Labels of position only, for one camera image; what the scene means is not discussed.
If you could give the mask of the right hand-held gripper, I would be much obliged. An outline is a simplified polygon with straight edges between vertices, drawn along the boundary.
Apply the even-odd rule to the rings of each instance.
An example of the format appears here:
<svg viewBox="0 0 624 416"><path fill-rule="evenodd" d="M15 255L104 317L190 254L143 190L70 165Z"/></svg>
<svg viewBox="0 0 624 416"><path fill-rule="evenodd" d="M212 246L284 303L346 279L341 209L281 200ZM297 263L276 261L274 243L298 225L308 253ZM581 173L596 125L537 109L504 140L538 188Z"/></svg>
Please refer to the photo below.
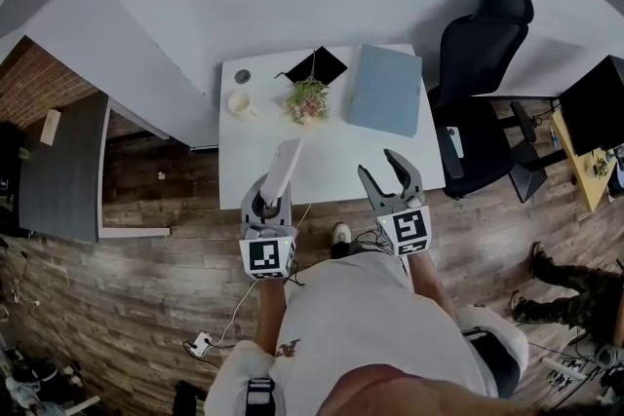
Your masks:
<svg viewBox="0 0 624 416"><path fill-rule="evenodd" d="M357 172L375 213L375 220L386 244L396 257L426 251L432 242L430 209L424 203L418 169L401 154L385 149L386 160L402 186L398 196L381 190L368 169Z"/></svg>

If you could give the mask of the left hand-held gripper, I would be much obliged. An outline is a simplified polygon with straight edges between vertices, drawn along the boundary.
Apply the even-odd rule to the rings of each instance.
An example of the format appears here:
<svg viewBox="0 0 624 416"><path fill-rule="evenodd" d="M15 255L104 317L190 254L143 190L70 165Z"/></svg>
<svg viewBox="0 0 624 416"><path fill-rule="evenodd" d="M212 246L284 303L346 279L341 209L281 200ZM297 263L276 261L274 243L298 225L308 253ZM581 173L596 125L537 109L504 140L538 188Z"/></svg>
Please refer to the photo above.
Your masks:
<svg viewBox="0 0 624 416"><path fill-rule="evenodd" d="M265 202L260 187L267 174L258 178L241 203L244 238L239 241L245 273L253 280L286 279L295 255L296 229L292 226L266 225ZM275 224L291 224L292 194L288 183L276 201Z"/></svg>

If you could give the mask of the white remote device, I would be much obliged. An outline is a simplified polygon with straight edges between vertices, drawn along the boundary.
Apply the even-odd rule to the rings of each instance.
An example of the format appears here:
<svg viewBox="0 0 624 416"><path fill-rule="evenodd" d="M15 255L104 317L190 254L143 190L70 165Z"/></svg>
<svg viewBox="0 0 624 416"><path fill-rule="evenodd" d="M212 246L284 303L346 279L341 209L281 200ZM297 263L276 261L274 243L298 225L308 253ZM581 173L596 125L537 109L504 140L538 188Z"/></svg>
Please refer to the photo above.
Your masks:
<svg viewBox="0 0 624 416"><path fill-rule="evenodd" d="M283 141L260 188L264 201L273 206L286 191L303 146L302 138Z"/></svg>

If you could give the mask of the person's right forearm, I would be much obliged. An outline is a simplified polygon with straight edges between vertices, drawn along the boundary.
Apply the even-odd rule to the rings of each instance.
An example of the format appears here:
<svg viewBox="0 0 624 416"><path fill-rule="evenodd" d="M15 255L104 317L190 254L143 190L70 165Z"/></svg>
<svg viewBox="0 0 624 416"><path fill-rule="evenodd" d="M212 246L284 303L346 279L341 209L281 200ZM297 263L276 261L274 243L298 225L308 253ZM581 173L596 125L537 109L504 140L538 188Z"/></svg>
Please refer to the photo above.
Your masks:
<svg viewBox="0 0 624 416"><path fill-rule="evenodd" d="M428 251L412 253L407 257L413 290L416 294L435 301L454 321L457 313Z"/></svg>

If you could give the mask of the person's left forearm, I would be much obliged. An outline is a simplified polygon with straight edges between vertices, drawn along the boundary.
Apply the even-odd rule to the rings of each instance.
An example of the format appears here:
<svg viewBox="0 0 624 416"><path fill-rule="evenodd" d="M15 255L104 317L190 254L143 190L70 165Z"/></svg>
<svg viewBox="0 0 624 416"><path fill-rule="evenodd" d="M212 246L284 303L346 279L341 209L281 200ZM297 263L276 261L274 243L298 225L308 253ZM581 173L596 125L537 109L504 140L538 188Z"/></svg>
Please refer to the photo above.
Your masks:
<svg viewBox="0 0 624 416"><path fill-rule="evenodd" d="M287 309L284 280L258 283L258 313L254 342L268 355L277 349L280 329Z"/></svg>

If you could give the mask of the person's black trousers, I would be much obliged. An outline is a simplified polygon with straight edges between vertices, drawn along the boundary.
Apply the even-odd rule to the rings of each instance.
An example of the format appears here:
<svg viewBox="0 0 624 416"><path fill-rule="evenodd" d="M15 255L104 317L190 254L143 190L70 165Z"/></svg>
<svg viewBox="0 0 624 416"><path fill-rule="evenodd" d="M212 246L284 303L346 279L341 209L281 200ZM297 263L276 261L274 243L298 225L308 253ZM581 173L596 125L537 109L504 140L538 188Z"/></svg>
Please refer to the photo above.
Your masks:
<svg viewBox="0 0 624 416"><path fill-rule="evenodd" d="M337 242L331 246L331 259L341 259L363 252L365 249L357 242Z"/></svg>

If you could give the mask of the black office chair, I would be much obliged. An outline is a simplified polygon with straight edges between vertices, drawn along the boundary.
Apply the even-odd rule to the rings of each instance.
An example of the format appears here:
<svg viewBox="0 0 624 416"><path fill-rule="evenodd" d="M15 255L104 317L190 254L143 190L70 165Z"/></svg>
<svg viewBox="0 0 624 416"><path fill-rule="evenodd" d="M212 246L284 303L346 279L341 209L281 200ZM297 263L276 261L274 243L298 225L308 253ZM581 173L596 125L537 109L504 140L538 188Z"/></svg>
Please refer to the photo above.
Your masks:
<svg viewBox="0 0 624 416"><path fill-rule="evenodd" d="M497 117L487 95L496 91L533 21L531 0L479 0L472 15L452 21L440 44L439 85L428 93L438 137L445 194L461 199L511 172L514 154L505 131L518 127L536 140L523 106Z"/></svg>

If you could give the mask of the light blue laptop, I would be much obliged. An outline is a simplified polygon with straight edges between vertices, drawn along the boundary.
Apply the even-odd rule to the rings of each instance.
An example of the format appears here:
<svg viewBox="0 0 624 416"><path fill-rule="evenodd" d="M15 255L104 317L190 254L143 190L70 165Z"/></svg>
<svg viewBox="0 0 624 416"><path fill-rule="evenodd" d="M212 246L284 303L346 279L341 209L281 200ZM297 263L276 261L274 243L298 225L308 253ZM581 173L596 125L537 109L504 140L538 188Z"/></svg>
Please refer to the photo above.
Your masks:
<svg viewBox="0 0 624 416"><path fill-rule="evenodd" d="M417 133L422 59L372 45L360 50L347 122L404 137Z"/></svg>

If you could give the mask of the cream mug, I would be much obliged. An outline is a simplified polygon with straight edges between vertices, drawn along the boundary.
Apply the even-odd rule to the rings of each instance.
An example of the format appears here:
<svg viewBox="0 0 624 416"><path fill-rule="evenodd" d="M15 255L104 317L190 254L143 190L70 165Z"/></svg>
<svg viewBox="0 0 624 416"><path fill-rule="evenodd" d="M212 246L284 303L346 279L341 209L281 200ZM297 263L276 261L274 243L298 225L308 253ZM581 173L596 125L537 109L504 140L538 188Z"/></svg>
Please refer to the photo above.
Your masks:
<svg viewBox="0 0 624 416"><path fill-rule="evenodd" d="M232 116L239 121L248 122L257 117L251 97L247 92L233 92L228 98L227 105Z"/></svg>

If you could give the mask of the pink green flower bouquet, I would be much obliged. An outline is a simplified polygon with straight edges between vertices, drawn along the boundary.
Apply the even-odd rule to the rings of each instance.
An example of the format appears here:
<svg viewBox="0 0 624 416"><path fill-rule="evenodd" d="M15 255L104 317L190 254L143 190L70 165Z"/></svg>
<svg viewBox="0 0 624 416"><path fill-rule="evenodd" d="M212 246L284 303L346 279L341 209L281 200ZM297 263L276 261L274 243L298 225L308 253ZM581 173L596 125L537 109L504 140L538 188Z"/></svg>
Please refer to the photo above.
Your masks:
<svg viewBox="0 0 624 416"><path fill-rule="evenodd" d="M306 79L292 84L292 92L283 104L285 113L302 126L325 121L329 112L327 87L316 78L315 69L316 52L313 52L310 74Z"/></svg>

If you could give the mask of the person's white t-shirt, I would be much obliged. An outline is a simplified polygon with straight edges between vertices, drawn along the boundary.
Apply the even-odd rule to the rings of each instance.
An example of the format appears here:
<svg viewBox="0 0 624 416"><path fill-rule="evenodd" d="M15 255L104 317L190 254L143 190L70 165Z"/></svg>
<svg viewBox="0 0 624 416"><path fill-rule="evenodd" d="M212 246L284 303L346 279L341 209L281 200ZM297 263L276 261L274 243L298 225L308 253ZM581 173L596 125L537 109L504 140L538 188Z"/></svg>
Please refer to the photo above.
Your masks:
<svg viewBox="0 0 624 416"><path fill-rule="evenodd" d="M414 292L409 263L377 251L319 263L286 291L277 349L240 342L216 375L206 416L318 416L348 372L385 364L510 400L527 368L525 335L485 307L456 310Z"/></svg>

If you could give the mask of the black graduation cap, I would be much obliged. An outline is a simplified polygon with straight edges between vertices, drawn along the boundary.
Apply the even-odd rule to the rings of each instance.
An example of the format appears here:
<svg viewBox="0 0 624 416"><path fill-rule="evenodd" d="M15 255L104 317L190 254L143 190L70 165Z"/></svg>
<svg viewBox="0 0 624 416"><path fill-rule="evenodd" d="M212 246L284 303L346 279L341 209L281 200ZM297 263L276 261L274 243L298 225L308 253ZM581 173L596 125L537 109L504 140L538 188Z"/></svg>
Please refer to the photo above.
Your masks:
<svg viewBox="0 0 624 416"><path fill-rule="evenodd" d="M325 47L314 50L309 56L287 72L276 75L287 77L292 83L318 81L328 87L347 70L347 66Z"/></svg>

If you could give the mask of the white power strip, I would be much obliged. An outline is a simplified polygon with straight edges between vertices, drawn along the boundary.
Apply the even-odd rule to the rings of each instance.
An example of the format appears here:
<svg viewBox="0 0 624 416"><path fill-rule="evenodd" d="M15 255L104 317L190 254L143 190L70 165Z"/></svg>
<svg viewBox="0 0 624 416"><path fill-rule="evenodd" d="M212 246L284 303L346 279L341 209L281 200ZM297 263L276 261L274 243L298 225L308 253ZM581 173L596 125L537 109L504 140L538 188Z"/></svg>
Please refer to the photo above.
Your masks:
<svg viewBox="0 0 624 416"><path fill-rule="evenodd" d="M201 331L191 342L189 350L195 357L203 357L213 346L213 338L210 333Z"/></svg>

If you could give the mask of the yellow table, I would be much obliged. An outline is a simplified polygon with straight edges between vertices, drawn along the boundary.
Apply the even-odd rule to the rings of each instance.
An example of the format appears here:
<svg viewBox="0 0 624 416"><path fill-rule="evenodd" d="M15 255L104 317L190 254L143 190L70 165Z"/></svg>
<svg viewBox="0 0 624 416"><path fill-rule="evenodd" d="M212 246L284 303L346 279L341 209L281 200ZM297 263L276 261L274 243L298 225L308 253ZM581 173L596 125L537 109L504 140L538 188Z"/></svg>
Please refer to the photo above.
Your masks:
<svg viewBox="0 0 624 416"><path fill-rule="evenodd" d="M571 162L576 185L581 191L588 210L593 212L596 210L606 192L607 183L612 173L615 171L617 160L610 156L608 177L595 178L592 172L593 151L583 155L577 155L574 152L566 122L560 109L557 109L552 114L552 127L558 133L563 150L568 160Z"/></svg>

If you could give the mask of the small potted plant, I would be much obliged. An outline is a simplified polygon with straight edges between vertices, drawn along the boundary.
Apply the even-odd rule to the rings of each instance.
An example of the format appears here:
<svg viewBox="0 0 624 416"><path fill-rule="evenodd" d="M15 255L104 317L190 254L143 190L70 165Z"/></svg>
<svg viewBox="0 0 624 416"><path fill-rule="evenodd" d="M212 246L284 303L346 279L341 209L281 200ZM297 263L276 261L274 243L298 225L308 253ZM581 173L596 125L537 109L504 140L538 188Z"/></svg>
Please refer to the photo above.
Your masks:
<svg viewBox="0 0 624 416"><path fill-rule="evenodd" d="M595 178L608 177L610 153L598 148L592 152L592 172Z"/></svg>

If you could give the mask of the grey desk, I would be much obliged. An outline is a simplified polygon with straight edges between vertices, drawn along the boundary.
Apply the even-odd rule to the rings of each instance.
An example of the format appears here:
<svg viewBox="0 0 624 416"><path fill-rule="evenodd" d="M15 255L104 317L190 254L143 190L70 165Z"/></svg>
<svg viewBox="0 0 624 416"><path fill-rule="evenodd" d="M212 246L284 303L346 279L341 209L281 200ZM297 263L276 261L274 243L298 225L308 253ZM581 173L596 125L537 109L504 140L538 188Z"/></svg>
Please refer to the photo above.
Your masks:
<svg viewBox="0 0 624 416"><path fill-rule="evenodd" d="M106 227L102 177L110 112L116 103L97 92L63 107L52 146L40 142L45 118L25 129L19 222L49 236L96 243L101 239L168 237L171 230Z"/></svg>

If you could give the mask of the black monitor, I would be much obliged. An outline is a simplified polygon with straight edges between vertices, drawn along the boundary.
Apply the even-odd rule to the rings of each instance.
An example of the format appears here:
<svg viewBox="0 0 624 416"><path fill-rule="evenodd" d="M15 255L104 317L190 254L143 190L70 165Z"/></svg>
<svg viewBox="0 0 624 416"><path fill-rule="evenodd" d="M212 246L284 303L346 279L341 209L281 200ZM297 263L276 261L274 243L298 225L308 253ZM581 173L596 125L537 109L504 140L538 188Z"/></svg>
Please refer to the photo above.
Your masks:
<svg viewBox="0 0 624 416"><path fill-rule="evenodd" d="M558 100L577 156L624 144L624 58L605 57Z"/></svg>

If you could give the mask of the small beige box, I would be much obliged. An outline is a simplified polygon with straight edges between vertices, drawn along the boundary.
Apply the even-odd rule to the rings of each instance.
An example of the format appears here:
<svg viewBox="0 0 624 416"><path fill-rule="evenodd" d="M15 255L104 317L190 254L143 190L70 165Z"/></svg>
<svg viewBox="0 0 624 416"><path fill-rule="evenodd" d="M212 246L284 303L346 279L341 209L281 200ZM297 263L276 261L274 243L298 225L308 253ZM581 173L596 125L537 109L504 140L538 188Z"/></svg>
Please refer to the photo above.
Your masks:
<svg viewBox="0 0 624 416"><path fill-rule="evenodd" d="M59 126L61 112L57 109L49 109L45 118L43 129L40 135L40 142L48 146L54 144Z"/></svg>

